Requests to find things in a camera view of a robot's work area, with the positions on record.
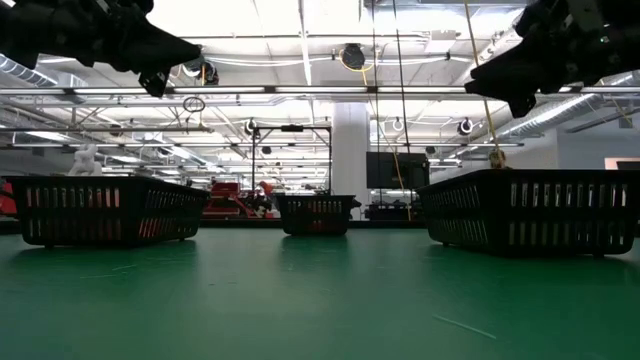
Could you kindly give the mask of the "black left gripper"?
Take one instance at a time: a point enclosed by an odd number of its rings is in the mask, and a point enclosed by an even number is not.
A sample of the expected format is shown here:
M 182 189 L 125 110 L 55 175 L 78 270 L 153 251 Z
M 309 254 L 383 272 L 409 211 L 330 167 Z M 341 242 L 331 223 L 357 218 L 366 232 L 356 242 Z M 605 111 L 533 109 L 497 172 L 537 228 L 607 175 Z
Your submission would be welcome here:
M 45 52 L 92 67 L 133 72 L 152 96 L 164 94 L 170 68 L 198 59 L 201 48 L 151 24 L 151 1 L 51 0 Z

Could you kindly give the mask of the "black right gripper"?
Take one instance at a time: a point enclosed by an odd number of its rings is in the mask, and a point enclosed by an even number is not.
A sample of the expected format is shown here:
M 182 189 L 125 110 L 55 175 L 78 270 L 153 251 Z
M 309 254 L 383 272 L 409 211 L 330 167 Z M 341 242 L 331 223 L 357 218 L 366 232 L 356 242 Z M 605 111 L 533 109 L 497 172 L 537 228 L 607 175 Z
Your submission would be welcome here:
M 515 25 L 520 43 L 472 70 L 465 90 L 505 101 L 522 118 L 537 92 L 594 83 L 617 67 L 622 27 L 621 1 L 534 1 Z

